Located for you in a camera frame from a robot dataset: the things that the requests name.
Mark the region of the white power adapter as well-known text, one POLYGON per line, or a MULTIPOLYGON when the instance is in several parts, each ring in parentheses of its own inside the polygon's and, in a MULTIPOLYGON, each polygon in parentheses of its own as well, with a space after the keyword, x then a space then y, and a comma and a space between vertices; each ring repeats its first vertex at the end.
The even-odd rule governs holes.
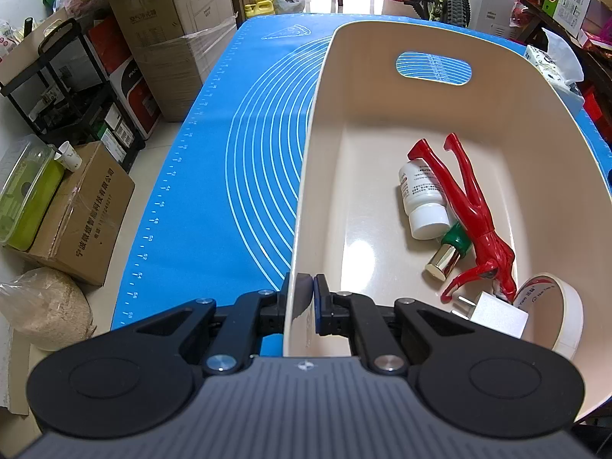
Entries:
POLYGON ((454 299, 451 313, 499 333, 521 339, 529 314, 488 292, 476 299, 459 295, 454 299))

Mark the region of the green gold small bottle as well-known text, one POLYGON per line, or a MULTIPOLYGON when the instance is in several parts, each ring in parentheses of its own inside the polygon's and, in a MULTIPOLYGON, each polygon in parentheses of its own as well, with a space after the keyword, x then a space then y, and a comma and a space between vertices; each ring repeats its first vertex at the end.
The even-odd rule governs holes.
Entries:
POLYGON ((472 247, 472 241, 460 222, 456 222, 441 238, 438 251, 431 257, 424 270, 438 281, 445 282, 457 262, 472 247))

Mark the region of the red action figure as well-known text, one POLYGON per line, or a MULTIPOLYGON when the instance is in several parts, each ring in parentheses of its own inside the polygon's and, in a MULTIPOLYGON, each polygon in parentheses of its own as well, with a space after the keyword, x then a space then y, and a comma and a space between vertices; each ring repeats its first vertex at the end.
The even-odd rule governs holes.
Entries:
POLYGON ((441 294, 441 302, 450 303, 453 294, 468 283, 491 279, 496 285, 496 294, 513 304, 518 293, 513 279, 513 262, 516 255, 496 232, 490 208, 459 137, 450 133, 445 138, 444 149, 451 151, 456 157, 463 177, 463 189, 425 139, 417 141, 408 152, 410 161, 422 159, 430 167, 474 247, 475 266, 460 273, 450 282, 441 294))

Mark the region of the white pill bottle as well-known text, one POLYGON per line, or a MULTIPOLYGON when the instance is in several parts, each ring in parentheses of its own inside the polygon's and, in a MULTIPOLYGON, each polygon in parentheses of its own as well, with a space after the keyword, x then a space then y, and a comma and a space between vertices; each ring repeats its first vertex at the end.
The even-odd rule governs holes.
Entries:
POLYGON ((451 227, 447 202, 427 163, 422 159, 406 162, 398 178, 412 237, 430 241, 443 236, 451 227))

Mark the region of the white tape roll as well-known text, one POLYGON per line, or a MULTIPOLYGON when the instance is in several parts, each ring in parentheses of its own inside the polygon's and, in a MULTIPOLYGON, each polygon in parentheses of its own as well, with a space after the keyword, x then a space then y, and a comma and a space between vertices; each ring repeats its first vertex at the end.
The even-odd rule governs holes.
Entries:
POLYGON ((528 314, 524 340, 573 359, 584 326, 583 304, 574 287, 540 273, 520 287, 513 305, 528 314))

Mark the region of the beige plastic storage bin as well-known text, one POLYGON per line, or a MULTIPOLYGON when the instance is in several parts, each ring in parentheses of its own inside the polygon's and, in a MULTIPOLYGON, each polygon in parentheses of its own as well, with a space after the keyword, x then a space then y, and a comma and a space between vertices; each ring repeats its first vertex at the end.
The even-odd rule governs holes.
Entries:
POLYGON ((312 107, 291 270, 378 304, 439 304, 423 270, 436 244, 411 236, 398 172, 422 139, 456 172, 451 133, 516 254, 514 280, 546 272, 580 295, 573 362, 582 412, 594 411, 611 395, 611 193, 593 144, 520 52, 415 23, 340 26, 312 107))

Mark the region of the blue silicone baking mat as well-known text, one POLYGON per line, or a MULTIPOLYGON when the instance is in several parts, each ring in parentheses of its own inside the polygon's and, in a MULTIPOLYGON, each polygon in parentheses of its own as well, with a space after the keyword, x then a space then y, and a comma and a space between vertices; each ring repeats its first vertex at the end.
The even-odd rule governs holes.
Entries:
MULTIPOLYGON (((257 18, 205 83, 153 187, 112 324, 127 326, 198 294, 232 303, 277 289, 293 263, 304 150, 334 32, 353 16, 257 18)), ((599 168, 608 148, 574 117, 599 168)))

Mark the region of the floor cardboard box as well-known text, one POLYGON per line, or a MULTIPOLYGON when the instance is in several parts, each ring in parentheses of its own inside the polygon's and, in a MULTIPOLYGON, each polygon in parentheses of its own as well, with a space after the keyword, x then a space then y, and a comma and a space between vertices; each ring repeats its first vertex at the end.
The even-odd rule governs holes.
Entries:
POLYGON ((135 184, 101 142, 81 145, 77 154, 82 165, 63 178, 33 244, 20 256, 99 287, 135 184))

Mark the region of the bag of grain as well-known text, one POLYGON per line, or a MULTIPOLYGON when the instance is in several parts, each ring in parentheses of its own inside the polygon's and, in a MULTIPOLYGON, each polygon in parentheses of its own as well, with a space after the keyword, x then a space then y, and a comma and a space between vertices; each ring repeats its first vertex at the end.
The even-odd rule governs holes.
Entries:
POLYGON ((1 314, 10 326, 43 351, 57 351, 89 339, 92 311, 66 273, 48 267, 31 269, 1 284, 1 314))

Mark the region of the paper cup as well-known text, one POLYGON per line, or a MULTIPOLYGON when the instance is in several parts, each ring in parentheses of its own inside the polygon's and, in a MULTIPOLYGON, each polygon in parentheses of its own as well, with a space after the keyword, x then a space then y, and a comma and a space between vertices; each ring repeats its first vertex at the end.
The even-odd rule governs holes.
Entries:
POLYGON ((54 161, 70 172, 76 172, 82 165, 82 158, 70 141, 63 142, 56 149, 54 161))

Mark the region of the green lidded container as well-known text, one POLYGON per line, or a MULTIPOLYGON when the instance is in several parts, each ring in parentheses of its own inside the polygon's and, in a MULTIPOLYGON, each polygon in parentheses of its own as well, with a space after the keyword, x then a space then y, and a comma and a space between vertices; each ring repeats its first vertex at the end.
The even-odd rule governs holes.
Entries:
POLYGON ((63 179, 55 151, 35 135, 22 137, 1 159, 1 244, 27 251, 63 179))

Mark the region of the black metal rack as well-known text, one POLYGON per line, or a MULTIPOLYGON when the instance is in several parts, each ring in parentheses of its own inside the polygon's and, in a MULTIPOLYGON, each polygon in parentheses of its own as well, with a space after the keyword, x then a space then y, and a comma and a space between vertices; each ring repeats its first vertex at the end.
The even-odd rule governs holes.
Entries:
POLYGON ((145 146, 81 25, 60 13, 1 59, 1 94, 55 147, 99 141, 130 170, 145 146))

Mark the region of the white tissue box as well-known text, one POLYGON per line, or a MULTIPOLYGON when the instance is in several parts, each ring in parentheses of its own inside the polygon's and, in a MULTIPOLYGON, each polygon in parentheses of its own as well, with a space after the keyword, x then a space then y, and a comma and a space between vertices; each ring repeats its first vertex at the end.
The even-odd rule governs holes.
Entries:
POLYGON ((527 46, 524 57, 553 87, 561 101, 576 116, 584 106, 578 84, 584 81, 584 72, 571 46, 558 34, 545 29, 548 45, 545 51, 527 46))

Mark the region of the large lower cardboard box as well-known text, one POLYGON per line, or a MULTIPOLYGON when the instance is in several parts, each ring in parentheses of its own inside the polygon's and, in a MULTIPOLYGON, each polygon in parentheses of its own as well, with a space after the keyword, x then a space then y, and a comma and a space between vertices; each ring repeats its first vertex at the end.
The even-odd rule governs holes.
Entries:
POLYGON ((231 0, 108 0, 168 121, 186 118, 236 32, 231 0))

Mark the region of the yellow oil jug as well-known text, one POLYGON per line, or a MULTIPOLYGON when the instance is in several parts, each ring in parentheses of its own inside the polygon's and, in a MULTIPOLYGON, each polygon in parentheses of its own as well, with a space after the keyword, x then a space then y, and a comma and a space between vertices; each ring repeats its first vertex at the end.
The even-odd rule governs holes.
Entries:
POLYGON ((275 13, 274 0, 255 0, 252 4, 245 6, 246 18, 257 16, 269 16, 275 13))

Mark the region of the green white product box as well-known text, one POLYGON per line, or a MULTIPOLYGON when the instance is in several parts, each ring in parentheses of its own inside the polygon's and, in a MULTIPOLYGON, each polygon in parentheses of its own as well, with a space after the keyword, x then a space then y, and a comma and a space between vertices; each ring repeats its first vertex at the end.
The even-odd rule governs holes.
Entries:
POLYGON ((591 0, 544 0, 542 10, 569 35, 577 37, 591 0))

